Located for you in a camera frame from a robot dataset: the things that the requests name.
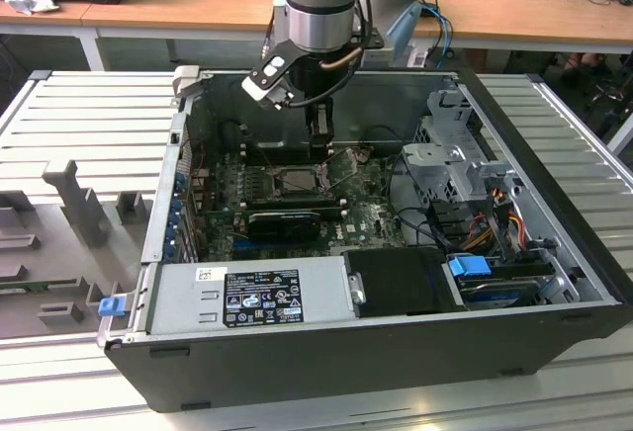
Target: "power supply label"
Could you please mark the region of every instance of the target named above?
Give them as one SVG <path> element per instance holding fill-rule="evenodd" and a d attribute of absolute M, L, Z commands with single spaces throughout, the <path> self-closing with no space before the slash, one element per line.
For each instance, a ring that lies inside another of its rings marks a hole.
<path fill-rule="evenodd" d="M 304 321 L 298 270 L 225 275 L 226 327 Z"/>

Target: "blue drive latch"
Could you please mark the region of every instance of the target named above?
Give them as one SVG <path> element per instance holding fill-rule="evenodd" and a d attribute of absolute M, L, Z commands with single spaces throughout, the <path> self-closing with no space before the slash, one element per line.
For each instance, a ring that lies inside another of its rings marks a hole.
<path fill-rule="evenodd" d="M 126 299 L 125 298 L 103 298 L 99 302 L 100 317 L 122 316 L 126 315 Z"/>
<path fill-rule="evenodd" d="M 489 276 L 493 272 L 483 256 L 458 256 L 448 262 L 454 277 Z"/>

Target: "motherboard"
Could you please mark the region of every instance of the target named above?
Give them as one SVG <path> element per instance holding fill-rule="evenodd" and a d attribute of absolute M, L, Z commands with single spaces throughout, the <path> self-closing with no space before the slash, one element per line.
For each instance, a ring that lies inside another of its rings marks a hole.
<path fill-rule="evenodd" d="M 386 200 L 391 162 L 359 147 L 318 163 L 277 149 L 225 154 L 198 179 L 202 256 L 301 258 L 405 246 Z"/>

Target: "wooden desk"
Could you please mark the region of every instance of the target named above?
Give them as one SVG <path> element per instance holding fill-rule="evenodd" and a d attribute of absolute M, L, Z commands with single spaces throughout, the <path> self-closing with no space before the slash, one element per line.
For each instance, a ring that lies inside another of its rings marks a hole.
<path fill-rule="evenodd" d="M 94 27 L 131 27 L 265 32 L 272 0 L 123 0 L 93 4 L 82 22 Z"/>
<path fill-rule="evenodd" d="M 627 53 L 633 48 L 633 7 L 587 0 L 439 0 L 455 29 L 456 46 L 477 48 L 560 45 L 596 52 Z M 437 22 L 420 21 L 418 38 L 437 36 Z"/>
<path fill-rule="evenodd" d="M 453 23 L 453 45 L 550 51 L 628 53 L 633 7 L 586 0 L 439 0 Z M 100 38 L 262 41 L 272 0 L 124 0 L 119 5 L 63 3 L 62 11 L 31 18 L 0 5 L 0 32 L 75 36 L 93 70 L 107 69 Z M 415 43 L 438 35 L 421 20 Z"/>

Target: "blue cable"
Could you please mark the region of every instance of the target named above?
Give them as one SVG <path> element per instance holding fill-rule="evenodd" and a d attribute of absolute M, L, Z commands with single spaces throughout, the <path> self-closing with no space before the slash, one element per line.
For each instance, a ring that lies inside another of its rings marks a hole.
<path fill-rule="evenodd" d="M 439 23 L 442 25 L 442 30 L 444 31 L 444 48 L 442 49 L 442 56 L 440 57 L 439 62 L 437 62 L 437 65 L 436 65 L 436 67 L 439 68 L 442 65 L 442 59 L 444 58 L 444 56 L 446 55 L 446 52 L 448 51 L 448 28 L 446 26 L 446 20 L 444 19 L 443 16 L 441 16 L 437 11 L 435 11 L 430 6 L 426 6 L 422 4 L 422 7 L 426 9 L 426 11 L 431 13 L 433 16 L 435 16 L 437 21 L 439 21 Z"/>

